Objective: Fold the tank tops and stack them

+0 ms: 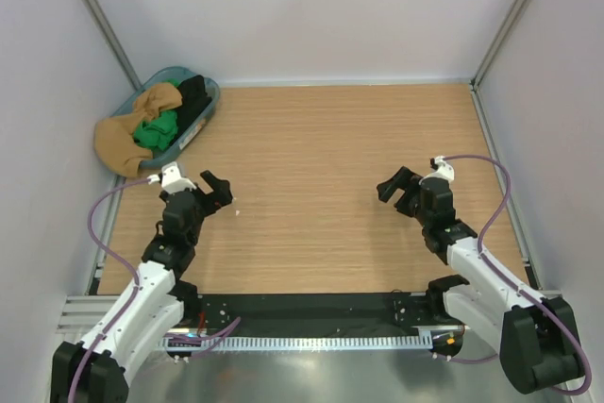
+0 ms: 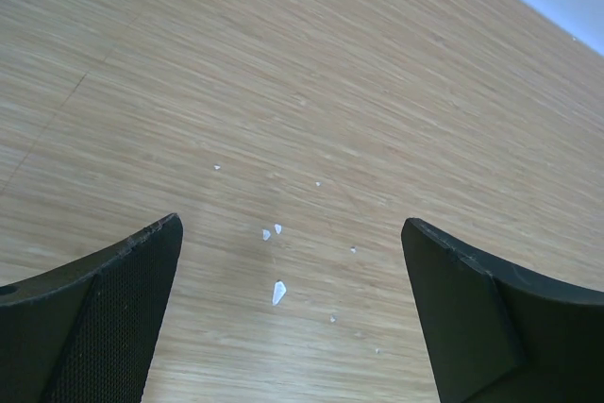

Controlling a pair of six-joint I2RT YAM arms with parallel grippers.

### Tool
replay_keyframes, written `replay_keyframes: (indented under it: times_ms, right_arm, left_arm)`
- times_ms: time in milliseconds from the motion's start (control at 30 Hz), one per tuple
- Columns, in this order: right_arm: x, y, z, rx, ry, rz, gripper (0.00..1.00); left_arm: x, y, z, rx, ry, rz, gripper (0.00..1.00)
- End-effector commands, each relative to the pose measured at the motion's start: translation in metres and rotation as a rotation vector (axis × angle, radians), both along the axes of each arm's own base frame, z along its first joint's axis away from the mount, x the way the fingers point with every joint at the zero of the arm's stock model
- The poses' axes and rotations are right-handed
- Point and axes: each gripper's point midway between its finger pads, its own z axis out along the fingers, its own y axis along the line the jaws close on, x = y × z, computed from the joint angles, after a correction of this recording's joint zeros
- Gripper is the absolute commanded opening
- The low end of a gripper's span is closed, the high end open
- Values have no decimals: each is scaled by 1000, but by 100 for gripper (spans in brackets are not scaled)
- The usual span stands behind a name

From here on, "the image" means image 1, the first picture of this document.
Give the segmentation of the green tank top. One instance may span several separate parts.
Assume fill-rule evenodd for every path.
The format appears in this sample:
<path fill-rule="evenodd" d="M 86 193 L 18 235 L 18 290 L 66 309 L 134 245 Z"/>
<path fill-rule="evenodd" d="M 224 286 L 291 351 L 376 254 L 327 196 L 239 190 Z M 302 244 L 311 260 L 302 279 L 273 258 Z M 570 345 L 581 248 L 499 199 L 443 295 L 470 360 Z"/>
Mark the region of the green tank top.
<path fill-rule="evenodd" d="M 177 133 L 177 113 L 166 110 L 152 121 L 141 121 L 133 133 L 133 140 L 140 147 L 165 151 Z"/>

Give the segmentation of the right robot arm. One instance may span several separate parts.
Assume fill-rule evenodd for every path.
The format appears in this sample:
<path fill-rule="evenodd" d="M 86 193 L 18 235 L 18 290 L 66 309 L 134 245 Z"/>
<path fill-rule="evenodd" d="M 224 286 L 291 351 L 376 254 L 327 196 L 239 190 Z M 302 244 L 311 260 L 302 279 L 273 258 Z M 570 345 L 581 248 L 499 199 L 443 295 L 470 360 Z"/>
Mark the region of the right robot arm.
<path fill-rule="evenodd" d="M 377 185 L 386 203 L 402 192 L 394 207 L 415 219 L 427 249 L 454 270 L 429 283 L 425 301 L 429 319 L 464 323 L 490 346 L 512 387 L 523 395 L 580 379 L 582 394 L 592 371 L 583 351 L 571 306 L 560 296 L 548 298 L 503 266 L 454 208 L 450 184 L 454 170 L 442 158 L 421 176 L 407 167 Z"/>

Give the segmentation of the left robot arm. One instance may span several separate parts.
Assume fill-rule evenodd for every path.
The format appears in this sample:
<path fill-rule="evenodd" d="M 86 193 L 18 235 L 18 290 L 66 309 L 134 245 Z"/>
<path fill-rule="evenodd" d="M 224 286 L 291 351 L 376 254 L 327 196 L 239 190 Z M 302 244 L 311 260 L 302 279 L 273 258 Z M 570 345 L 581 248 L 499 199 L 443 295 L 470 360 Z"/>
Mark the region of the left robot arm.
<path fill-rule="evenodd" d="M 53 402 L 125 402 L 133 379 L 159 341 L 173 327 L 190 327 L 201 300 L 183 274 L 195 256 L 206 218 L 234 200 L 228 180 L 201 173 L 204 192 L 183 175 L 177 162 L 141 179 L 159 184 L 164 203 L 155 235 L 137 266 L 117 256 L 131 280 L 106 314 L 78 342 L 62 342 L 52 359 L 49 398 Z"/>

